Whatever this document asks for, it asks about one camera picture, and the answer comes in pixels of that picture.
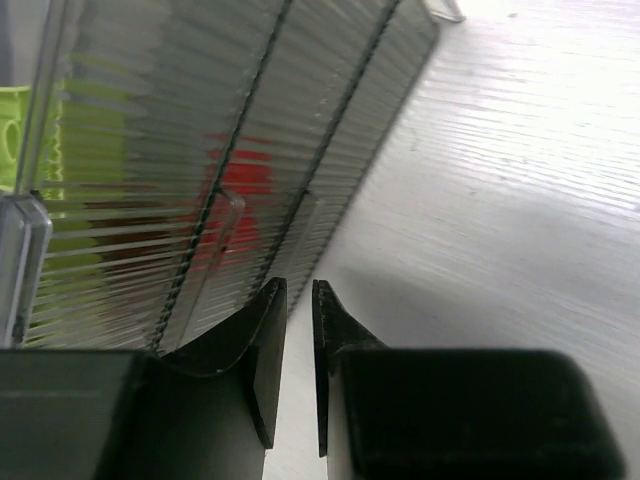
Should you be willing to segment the clear plastic containers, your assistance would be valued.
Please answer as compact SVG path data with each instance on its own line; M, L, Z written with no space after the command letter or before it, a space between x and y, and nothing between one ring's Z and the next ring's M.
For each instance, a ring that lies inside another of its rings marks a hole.
M270 278L303 290L430 60L430 1L5 1L31 88L1 190L5 348L176 350ZM273 141L261 241L192 259L231 149Z

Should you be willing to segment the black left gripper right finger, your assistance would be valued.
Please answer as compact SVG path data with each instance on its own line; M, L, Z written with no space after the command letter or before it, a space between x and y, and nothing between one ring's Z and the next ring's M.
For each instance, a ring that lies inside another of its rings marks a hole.
M312 286L319 454L332 479L621 479L586 374L551 350L384 344Z

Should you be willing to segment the red lego brick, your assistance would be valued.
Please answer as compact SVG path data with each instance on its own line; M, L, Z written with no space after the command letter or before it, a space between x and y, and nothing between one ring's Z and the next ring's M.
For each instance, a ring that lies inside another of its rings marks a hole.
M222 171L192 259L199 272L243 260L261 241L257 208L273 193L273 141L241 135Z

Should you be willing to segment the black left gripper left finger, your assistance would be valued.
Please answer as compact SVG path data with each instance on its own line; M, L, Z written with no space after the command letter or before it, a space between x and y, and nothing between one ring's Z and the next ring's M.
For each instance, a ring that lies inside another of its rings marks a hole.
M5 350L5 479L259 479L274 445L287 284L163 356Z

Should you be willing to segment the yellow-green rectangular lego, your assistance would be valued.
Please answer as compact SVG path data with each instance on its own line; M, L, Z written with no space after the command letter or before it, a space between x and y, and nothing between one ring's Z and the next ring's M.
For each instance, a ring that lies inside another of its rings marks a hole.
M0 183L2 191L12 191L15 188L30 92L29 86L1 88Z

